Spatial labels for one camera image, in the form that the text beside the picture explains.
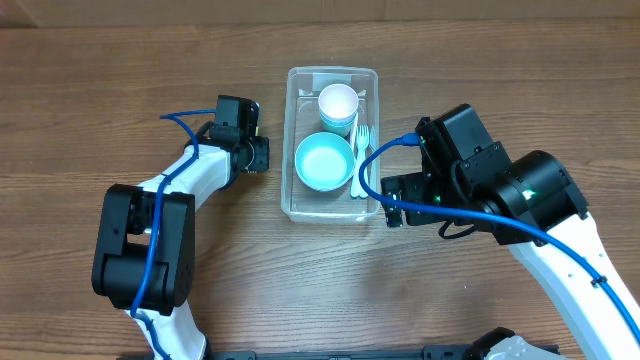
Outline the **white plastic spoon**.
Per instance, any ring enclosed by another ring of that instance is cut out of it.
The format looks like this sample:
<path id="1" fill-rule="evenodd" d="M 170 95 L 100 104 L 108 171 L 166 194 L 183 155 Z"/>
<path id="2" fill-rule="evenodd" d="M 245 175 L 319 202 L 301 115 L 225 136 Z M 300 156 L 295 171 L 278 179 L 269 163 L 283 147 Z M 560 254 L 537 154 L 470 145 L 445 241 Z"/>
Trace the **white plastic spoon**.
<path id="1" fill-rule="evenodd" d="M 358 123 L 359 123 L 359 113 L 356 112 L 356 114 L 355 114 L 355 116 L 353 118 L 352 128 L 351 128 L 350 135 L 349 135 L 349 143 L 350 143 L 350 147 L 351 147 L 352 152 L 356 149 Z"/>

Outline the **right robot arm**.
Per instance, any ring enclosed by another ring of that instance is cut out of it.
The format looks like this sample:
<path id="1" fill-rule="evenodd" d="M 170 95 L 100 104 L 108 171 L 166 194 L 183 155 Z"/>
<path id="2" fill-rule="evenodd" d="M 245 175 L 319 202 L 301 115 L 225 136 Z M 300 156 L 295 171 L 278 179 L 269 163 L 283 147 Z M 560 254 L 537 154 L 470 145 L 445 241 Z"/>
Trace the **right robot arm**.
<path id="1" fill-rule="evenodd" d="M 376 198 L 391 227 L 451 222 L 493 235 L 544 289 L 587 358 L 638 358 L 639 305 L 586 199 L 550 154 L 510 162 L 484 150 L 438 172 L 386 178 Z"/>

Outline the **blue plastic fork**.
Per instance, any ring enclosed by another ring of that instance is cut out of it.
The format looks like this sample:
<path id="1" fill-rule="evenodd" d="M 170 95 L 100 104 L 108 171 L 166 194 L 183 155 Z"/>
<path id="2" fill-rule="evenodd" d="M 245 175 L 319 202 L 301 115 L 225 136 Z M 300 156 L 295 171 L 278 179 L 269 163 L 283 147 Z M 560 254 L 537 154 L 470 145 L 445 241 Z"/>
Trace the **blue plastic fork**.
<path id="1" fill-rule="evenodd" d="M 359 125 L 355 134 L 355 168 L 353 179 L 350 187 L 350 195 L 352 198 L 358 198 L 361 194 L 361 185 L 359 180 L 359 169 L 364 161 L 366 149 L 369 145 L 369 127 L 367 125 Z"/>

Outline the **green plastic cup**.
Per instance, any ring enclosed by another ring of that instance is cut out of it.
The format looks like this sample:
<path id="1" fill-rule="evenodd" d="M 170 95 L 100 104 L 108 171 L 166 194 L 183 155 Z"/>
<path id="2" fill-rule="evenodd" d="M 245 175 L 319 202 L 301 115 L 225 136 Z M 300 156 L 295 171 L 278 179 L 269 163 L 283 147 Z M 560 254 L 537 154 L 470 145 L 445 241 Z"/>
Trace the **green plastic cup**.
<path id="1" fill-rule="evenodd" d="M 352 123 L 347 126 L 337 127 L 337 126 L 331 126 L 330 124 L 324 123 L 322 121 L 322 125 L 325 131 L 337 134 L 341 137 L 346 137 L 347 135 L 349 135 L 352 128 Z"/>

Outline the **pink plastic cup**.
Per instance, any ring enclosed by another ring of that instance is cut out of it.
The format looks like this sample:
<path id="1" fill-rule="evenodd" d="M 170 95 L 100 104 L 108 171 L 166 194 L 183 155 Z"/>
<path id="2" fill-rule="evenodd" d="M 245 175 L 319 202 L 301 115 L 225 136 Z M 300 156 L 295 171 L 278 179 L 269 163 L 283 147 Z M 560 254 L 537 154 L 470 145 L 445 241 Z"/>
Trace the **pink plastic cup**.
<path id="1" fill-rule="evenodd" d="M 357 93 L 345 84 L 331 84 L 318 97 L 320 113 L 336 122 L 351 119 L 357 111 L 358 103 Z"/>

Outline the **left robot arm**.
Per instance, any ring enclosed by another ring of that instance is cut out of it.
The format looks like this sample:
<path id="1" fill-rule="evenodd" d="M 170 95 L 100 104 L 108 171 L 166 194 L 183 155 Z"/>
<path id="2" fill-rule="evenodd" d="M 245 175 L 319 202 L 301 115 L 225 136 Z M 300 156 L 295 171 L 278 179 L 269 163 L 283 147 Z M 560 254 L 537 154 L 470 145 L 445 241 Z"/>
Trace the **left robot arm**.
<path id="1" fill-rule="evenodd" d="M 266 137 L 229 149 L 201 137 L 159 175 L 107 190 L 92 287 L 136 322 L 150 358 L 211 358 L 187 301 L 195 273 L 196 212 L 240 173 L 266 171 L 269 155 Z"/>

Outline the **green plastic fork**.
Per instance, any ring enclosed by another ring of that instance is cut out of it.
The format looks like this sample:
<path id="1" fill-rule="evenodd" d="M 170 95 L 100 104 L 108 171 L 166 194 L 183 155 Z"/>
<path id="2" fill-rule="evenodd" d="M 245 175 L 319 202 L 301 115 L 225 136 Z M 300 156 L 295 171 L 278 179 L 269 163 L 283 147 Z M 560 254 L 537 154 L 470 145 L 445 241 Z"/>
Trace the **green plastic fork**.
<path id="1" fill-rule="evenodd" d="M 367 151 L 371 150 L 375 140 L 375 128 L 367 125 L 360 125 L 357 136 L 358 158 L 359 164 L 362 164 L 367 157 Z M 364 186 L 369 184 L 369 173 L 366 166 L 361 166 L 363 179 L 359 181 L 360 190 L 359 197 L 367 198 L 368 194 L 364 191 Z"/>

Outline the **pale green bowl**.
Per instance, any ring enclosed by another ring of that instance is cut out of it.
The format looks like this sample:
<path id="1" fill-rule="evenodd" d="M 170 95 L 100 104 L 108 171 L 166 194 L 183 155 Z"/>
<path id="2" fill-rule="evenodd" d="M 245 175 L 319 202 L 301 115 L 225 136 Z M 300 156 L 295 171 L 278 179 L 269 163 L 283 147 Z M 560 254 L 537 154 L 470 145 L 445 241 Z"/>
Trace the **pale green bowl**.
<path id="1" fill-rule="evenodd" d="M 330 192 L 352 179 L 355 155 L 345 138 L 317 132 L 304 138 L 296 148 L 294 168 L 307 187 Z"/>

